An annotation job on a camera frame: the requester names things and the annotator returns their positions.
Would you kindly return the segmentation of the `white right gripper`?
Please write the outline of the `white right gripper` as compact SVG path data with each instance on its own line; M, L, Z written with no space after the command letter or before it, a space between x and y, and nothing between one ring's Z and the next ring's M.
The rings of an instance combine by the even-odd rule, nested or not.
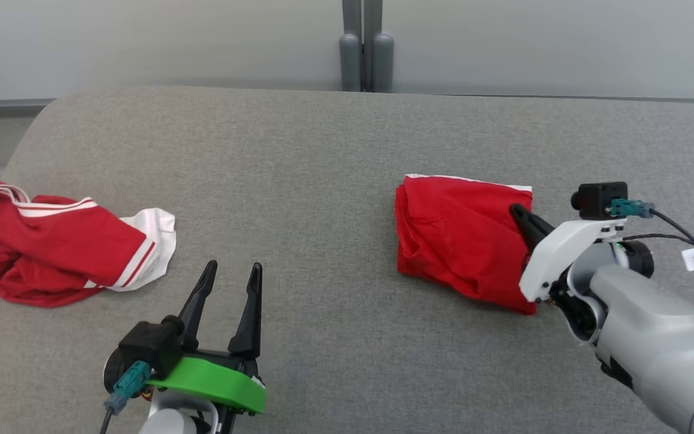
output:
M548 298L551 284L565 269L597 240L616 236L616 227L627 222L626 218L574 220L554 228L520 203L513 203L509 212L528 251L533 251L519 282L521 293L529 302Z

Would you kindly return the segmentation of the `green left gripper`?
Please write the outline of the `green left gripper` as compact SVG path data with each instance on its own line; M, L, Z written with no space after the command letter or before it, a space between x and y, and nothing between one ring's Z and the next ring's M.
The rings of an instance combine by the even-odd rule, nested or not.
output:
M215 260L206 264L179 314L184 351L198 349L196 333L217 267ZM239 415L264 413L267 390L256 360L251 360L261 354L262 289L263 267L254 263L242 317L228 344L230 354L238 358L223 353L185 356L165 379L149 382L149 432L232 432Z

